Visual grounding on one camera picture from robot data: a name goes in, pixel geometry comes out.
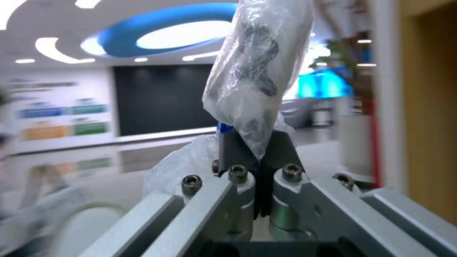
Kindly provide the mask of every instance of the plastic wrap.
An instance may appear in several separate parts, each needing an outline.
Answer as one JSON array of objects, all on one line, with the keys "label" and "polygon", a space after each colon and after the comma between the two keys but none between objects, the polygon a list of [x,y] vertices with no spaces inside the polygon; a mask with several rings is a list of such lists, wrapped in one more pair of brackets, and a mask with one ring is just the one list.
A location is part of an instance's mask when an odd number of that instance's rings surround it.
[{"label": "plastic wrap", "polygon": [[301,68],[313,18],[312,0],[241,0],[208,78],[204,108],[234,126],[258,159]]}]

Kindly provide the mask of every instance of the circular ceiling light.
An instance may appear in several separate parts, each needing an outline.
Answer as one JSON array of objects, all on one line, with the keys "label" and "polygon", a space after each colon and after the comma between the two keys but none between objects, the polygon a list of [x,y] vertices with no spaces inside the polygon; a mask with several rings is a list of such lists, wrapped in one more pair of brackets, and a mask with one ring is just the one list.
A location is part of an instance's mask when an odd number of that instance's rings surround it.
[{"label": "circular ceiling light", "polygon": [[199,3],[145,12],[96,34],[106,54],[138,57],[211,44],[231,29],[236,3]]},{"label": "circular ceiling light", "polygon": [[228,21],[184,23],[148,33],[137,40],[137,46],[144,49],[178,48],[225,37],[231,29],[232,23]]}]

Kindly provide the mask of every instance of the plant pot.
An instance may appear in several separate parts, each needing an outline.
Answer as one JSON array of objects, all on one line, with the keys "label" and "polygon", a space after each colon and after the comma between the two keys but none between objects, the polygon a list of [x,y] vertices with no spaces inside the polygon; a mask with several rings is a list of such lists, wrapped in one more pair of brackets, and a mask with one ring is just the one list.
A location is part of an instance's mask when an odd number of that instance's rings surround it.
[{"label": "plant pot", "polygon": [[373,183],[371,116],[340,116],[338,131],[344,173],[356,181]]}]

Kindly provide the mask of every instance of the green sign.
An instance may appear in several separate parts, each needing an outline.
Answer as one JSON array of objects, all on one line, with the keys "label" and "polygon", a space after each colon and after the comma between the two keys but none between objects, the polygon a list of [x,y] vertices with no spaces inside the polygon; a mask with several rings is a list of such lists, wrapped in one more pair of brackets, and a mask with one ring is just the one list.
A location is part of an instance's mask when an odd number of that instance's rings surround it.
[{"label": "green sign", "polygon": [[96,122],[73,125],[73,135],[82,136],[108,132],[108,123]]}]

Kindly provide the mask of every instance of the ceiling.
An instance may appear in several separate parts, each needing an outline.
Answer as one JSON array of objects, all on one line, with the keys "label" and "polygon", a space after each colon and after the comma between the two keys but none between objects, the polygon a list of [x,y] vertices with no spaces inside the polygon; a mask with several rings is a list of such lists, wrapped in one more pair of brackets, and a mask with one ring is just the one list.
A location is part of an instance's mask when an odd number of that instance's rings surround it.
[{"label": "ceiling", "polygon": [[[184,62],[188,55],[218,51],[223,39],[197,48],[156,54],[148,57],[147,62],[135,63],[134,58],[99,57],[81,49],[81,42],[88,36],[108,26],[140,13],[177,5],[206,2],[237,2],[233,0],[102,0],[94,9],[80,9],[76,0],[28,0],[11,16],[7,30],[0,30],[0,69],[23,68],[73,68],[106,67],[117,65],[167,65],[167,64],[208,64],[215,57],[199,58]],[[342,24],[349,20],[339,8],[335,12]],[[331,33],[317,15],[314,23],[316,36],[313,42],[323,42]],[[65,55],[77,59],[95,58],[96,62],[87,64],[65,64],[50,59],[35,48],[41,37],[58,37],[57,49]],[[17,59],[35,59],[32,64],[16,64]]]}]

